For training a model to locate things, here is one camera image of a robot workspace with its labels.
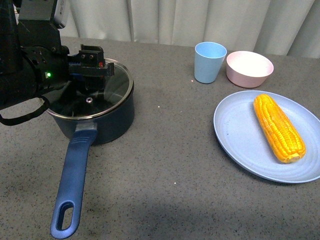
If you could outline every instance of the pot handle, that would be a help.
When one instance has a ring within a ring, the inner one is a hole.
[[[51,222],[51,235],[66,239],[80,223],[89,148],[98,134],[96,129],[76,130],[69,142]],[[69,227],[63,228],[65,212],[73,208]]]

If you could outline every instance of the yellow corn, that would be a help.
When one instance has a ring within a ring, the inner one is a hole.
[[[306,146],[289,118],[267,94],[253,101],[255,114],[275,154],[283,163],[296,162],[306,154]]]

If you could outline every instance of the plastic cup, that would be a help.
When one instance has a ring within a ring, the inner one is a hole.
[[[227,49],[216,42],[200,42],[195,46],[194,77],[203,84],[210,84],[216,80]]]

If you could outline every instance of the table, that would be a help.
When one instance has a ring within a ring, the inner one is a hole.
[[[194,79],[194,48],[62,37],[71,54],[101,46],[131,72],[135,119],[89,150],[80,225],[71,240],[320,239],[320,180],[284,184],[237,165],[220,146],[214,111],[247,89]],[[266,55],[273,74],[255,90],[320,118],[320,59]],[[17,117],[36,99],[1,111]],[[0,125],[0,239],[47,240],[69,140],[47,113]]]

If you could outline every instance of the saucepan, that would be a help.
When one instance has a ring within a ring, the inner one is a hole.
[[[71,81],[62,90],[47,96],[53,116],[63,134],[70,139],[53,210],[51,235],[65,239],[80,224],[88,152],[123,135],[134,115],[134,81],[128,69],[114,63],[114,76],[106,77],[103,90],[89,91],[84,83]],[[66,210],[72,208],[71,223],[63,229]]]

